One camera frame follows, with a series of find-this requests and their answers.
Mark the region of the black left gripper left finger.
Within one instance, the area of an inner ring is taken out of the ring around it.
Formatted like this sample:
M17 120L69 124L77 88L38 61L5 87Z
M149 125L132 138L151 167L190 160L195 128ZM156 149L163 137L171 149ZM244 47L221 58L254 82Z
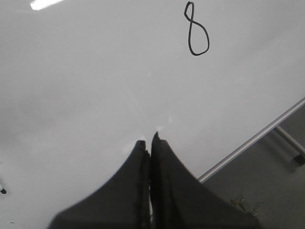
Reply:
M50 229L148 229L150 155L136 142L120 169L93 194L58 213Z

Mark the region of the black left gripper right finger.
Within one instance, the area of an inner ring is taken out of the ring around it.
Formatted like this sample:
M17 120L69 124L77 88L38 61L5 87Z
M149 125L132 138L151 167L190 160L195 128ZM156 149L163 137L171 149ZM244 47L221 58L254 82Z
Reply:
M156 229L258 229L258 220L205 188L168 142L155 134L151 149L151 201Z

